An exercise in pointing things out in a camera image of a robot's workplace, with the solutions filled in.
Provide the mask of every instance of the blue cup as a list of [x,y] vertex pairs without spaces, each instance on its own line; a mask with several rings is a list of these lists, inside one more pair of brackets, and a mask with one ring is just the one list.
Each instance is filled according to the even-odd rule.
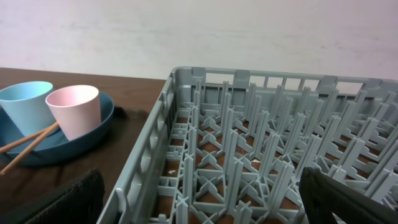
[[21,133],[29,136],[55,122],[45,103],[45,98],[53,91],[49,82],[16,84],[0,91],[0,105]]

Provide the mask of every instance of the white wall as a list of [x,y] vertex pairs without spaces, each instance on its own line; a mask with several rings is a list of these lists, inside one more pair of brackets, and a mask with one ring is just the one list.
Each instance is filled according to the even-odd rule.
[[0,67],[179,65],[398,79],[398,1],[0,0]]

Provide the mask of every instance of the pink cup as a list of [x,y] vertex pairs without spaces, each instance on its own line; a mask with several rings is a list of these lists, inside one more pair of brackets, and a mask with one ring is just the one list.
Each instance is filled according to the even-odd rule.
[[89,133],[101,124],[97,88],[75,85],[49,94],[45,102],[69,141]]

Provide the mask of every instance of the plastic cup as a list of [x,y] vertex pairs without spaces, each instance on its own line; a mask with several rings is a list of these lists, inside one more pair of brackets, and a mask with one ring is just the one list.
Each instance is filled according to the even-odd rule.
[[100,92],[93,86],[61,88],[49,94],[45,102],[69,141],[101,124]]
[[0,104],[21,133],[28,136],[55,122],[45,104],[51,92],[53,85],[49,82],[20,83],[0,91]]

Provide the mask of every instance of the chopsticks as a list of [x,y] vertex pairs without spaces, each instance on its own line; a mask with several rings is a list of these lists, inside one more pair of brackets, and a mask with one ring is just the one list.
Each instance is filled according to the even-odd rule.
[[1,175],[4,175],[7,170],[13,168],[16,164],[18,164],[23,158],[25,158],[26,155],[28,155],[37,145],[40,144],[49,134],[51,134],[54,130],[58,128],[58,123],[55,122],[51,126],[38,131],[34,134],[31,134],[30,136],[24,137],[18,141],[15,141],[13,143],[8,144],[7,146],[4,146],[0,148],[0,153],[7,152],[11,150],[14,147],[17,147],[29,140],[32,140],[36,138],[30,145],[28,145],[17,157],[15,157],[2,171],[0,171]]

